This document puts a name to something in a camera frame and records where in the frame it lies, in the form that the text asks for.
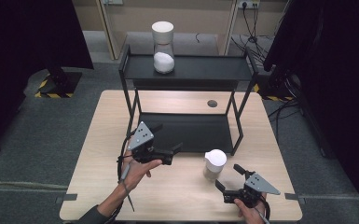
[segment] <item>white lid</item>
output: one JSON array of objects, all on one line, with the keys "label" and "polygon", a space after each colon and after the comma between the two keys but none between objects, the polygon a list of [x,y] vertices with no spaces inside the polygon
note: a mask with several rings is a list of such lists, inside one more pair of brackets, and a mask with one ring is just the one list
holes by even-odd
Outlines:
[{"label": "white lid", "polygon": [[173,41],[173,24],[168,21],[157,21],[152,25],[153,39],[158,44],[169,44]]},{"label": "white lid", "polygon": [[206,167],[212,172],[220,172],[223,170],[227,161],[226,153],[220,149],[214,149],[205,153],[205,159],[207,159]]}]

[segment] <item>cylindrical container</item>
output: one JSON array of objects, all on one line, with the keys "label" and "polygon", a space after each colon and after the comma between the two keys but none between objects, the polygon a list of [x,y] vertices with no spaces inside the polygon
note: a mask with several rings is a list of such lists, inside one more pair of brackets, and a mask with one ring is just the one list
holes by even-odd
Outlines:
[{"label": "cylindrical container", "polygon": [[154,40],[154,67],[156,71],[170,73],[174,66],[173,57],[173,24],[168,21],[158,21],[152,25]]},{"label": "cylindrical container", "polygon": [[226,164],[227,156],[222,150],[214,149],[205,153],[205,160],[203,174],[209,181],[215,181]]}]

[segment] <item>white cup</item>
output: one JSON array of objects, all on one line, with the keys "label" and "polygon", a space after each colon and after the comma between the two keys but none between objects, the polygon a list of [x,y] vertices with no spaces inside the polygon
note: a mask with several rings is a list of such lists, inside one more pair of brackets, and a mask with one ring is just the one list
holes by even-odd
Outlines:
[{"label": "white cup", "polygon": [[226,164],[226,153],[220,149],[214,149],[205,153],[205,160],[203,174],[206,179],[215,181],[220,176],[220,173]]}]

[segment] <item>black sleeve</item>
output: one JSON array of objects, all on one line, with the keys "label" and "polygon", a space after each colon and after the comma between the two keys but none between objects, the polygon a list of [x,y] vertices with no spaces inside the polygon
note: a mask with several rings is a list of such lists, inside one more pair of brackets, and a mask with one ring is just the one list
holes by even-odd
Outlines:
[{"label": "black sleeve", "polygon": [[104,224],[109,220],[109,217],[98,212],[97,206],[93,206],[76,224]]}]

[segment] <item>table top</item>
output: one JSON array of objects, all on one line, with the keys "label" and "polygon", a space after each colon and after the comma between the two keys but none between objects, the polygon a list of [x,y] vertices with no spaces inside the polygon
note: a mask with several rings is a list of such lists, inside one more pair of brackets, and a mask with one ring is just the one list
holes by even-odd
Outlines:
[{"label": "table top", "polygon": [[[236,93],[238,102],[243,96]],[[144,111],[166,113],[216,113],[225,110],[227,92],[142,91]],[[207,102],[216,100],[217,107]],[[117,185],[117,156],[121,150],[128,121],[128,108],[123,91],[104,91],[95,110],[89,132],[81,150],[67,194],[77,194],[75,201],[64,201],[60,212],[63,220],[77,220],[92,206],[102,202]],[[286,200],[285,193],[294,189],[285,168],[261,98],[251,93],[241,117],[244,137],[228,162],[219,181],[227,189],[243,187],[244,176],[232,169],[238,163],[256,171],[281,195],[268,194],[270,220],[297,221],[302,217],[298,201]],[[234,119],[229,120],[232,138],[236,139]],[[222,193],[202,175],[203,153],[178,153],[172,165],[152,170],[131,193],[135,208],[126,199],[117,220],[140,221],[239,221],[235,204],[223,202]]]}]

